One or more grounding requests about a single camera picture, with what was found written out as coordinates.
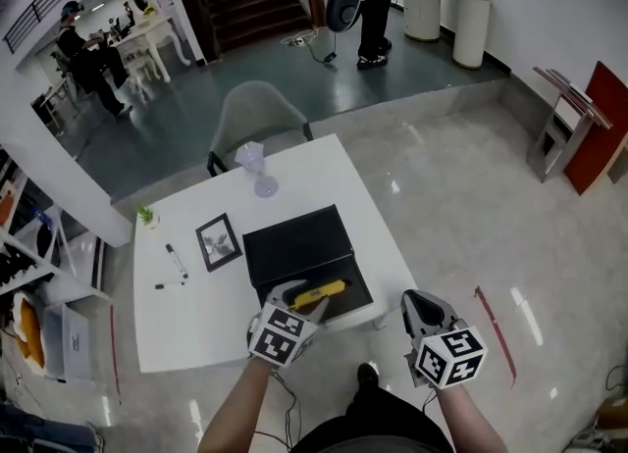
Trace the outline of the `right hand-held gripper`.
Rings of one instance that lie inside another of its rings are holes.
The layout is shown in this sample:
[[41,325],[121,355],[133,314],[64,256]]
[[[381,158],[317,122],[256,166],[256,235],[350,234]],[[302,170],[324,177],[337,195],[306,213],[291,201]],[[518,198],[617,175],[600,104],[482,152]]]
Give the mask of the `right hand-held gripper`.
[[[405,290],[400,304],[410,337],[416,336],[414,293],[413,289]],[[414,386],[447,389],[474,379],[488,355],[481,333],[474,326],[452,327],[458,316],[449,303],[426,291],[417,294],[421,332],[426,336],[413,339],[411,352],[405,356]]]

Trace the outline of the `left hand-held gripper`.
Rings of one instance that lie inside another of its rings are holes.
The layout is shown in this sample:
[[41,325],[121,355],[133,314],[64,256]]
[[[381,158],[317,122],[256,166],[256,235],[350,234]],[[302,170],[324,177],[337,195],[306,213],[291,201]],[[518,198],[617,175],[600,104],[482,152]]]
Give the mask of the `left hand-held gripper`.
[[306,279],[290,280],[271,290],[261,311],[247,327],[250,356],[286,368],[308,348],[325,322],[330,297],[306,304],[305,309],[292,310],[285,296],[307,283]]

